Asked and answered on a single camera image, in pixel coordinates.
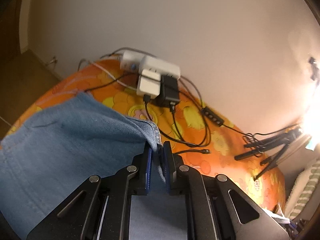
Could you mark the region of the light blue denim pants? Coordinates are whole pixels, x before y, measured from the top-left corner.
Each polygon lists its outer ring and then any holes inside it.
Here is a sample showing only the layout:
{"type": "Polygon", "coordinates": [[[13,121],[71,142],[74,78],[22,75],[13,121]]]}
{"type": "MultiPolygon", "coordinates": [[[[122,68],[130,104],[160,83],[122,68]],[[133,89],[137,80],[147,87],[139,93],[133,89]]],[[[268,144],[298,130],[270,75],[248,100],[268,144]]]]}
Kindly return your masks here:
{"type": "Polygon", "coordinates": [[[151,190],[132,200],[130,239],[186,239],[184,198],[167,193],[155,124],[80,93],[32,115],[1,141],[1,213],[21,239],[87,178],[130,165],[149,144],[151,190]]]}

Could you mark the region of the orange floral bedsheet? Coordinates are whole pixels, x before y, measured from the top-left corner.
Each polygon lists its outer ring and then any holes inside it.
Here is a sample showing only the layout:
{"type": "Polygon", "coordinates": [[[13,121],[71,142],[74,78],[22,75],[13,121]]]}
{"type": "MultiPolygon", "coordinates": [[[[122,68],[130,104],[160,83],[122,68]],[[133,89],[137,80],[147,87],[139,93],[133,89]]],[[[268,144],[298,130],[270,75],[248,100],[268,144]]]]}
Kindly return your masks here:
{"type": "Polygon", "coordinates": [[[98,64],[101,68],[89,65],[50,89],[17,119],[7,135],[15,133],[35,113],[89,89],[95,100],[106,107],[136,119],[152,120],[168,135],[173,152],[182,152],[183,160],[202,174],[213,177],[225,173],[262,208],[273,210],[276,206],[285,206],[284,176],[278,168],[254,181],[254,176],[262,170],[260,160],[256,157],[234,160],[234,156],[244,150],[245,142],[228,119],[221,127],[203,119],[197,107],[199,100],[191,100],[191,94],[186,90],[180,94],[181,101],[175,113],[151,102],[145,106],[134,91],[113,83],[107,75],[111,72],[115,77],[121,77],[124,83],[134,86],[134,74],[124,72],[118,60],[106,59],[98,64]]]}

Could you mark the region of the green striped white blanket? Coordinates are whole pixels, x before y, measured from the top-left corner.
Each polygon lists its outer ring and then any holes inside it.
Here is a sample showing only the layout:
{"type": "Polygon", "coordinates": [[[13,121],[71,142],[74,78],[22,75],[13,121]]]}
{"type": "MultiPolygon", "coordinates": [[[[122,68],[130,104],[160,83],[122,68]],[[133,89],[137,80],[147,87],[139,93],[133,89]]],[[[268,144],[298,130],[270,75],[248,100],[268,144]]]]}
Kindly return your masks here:
{"type": "Polygon", "coordinates": [[[295,219],[306,207],[318,184],[319,158],[316,158],[298,175],[285,204],[285,217],[295,219]]]}

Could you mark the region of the black mini tripod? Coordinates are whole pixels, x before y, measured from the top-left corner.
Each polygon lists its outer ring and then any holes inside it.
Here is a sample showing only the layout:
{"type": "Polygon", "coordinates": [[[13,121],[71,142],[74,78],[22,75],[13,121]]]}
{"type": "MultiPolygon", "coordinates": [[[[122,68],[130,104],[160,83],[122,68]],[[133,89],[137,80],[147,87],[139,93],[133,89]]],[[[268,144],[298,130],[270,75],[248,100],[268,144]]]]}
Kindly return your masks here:
{"type": "Polygon", "coordinates": [[[250,150],[236,155],[234,157],[234,160],[236,161],[241,161],[252,156],[260,157],[262,154],[274,150],[279,146],[282,146],[282,148],[277,153],[267,157],[260,162],[260,165],[264,168],[256,176],[254,176],[254,181],[258,180],[269,170],[277,167],[277,161],[280,159],[280,157],[282,157],[289,146],[302,135],[302,132],[298,126],[289,127],[289,130],[287,132],[285,130],[285,128],[279,130],[275,132],[277,133],[276,135],[263,140],[258,140],[252,134],[243,136],[243,139],[245,141],[244,148],[250,148],[250,150]]]}

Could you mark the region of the black power adapter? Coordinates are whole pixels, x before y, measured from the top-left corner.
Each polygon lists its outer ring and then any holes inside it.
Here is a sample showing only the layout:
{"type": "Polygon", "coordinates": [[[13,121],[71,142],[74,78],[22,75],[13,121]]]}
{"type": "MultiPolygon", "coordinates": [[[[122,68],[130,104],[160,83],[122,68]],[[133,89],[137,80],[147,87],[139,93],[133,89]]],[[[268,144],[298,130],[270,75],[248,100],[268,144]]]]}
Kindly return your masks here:
{"type": "Polygon", "coordinates": [[[177,79],[168,75],[161,76],[160,94],[155,98],[159,107],[176,106],[180,103],[177,79]]]}

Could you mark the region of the white charger adapter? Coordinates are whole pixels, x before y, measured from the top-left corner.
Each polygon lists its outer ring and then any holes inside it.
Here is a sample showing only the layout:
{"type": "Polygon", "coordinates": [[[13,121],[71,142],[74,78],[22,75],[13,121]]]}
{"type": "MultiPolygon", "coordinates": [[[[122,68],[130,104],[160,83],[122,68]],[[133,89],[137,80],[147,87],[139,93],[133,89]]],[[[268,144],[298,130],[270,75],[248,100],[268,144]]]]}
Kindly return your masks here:
{"type": "Polygon", "coordinates": [[[137,95],[148,95],[151,99],[159,96],[161,90],[161,74],[144,69],[139,75],[137,95]]]}

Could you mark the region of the white power strip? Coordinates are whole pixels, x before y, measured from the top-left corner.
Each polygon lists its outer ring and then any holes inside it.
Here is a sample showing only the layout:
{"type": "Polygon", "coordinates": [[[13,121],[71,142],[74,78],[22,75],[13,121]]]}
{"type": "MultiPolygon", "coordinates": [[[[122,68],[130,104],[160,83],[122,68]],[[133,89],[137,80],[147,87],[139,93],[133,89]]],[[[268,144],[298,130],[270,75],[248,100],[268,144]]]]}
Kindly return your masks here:
{"type": "Polygon", "coordinates": [[[142,74],[142,71],[146,69],[161,75],[168,75],[177,80],[181,77],[181,70],[178,65],[130,50],[124,50],[120,56],[120,68],[127,72],[139,74],[142,74]]]}

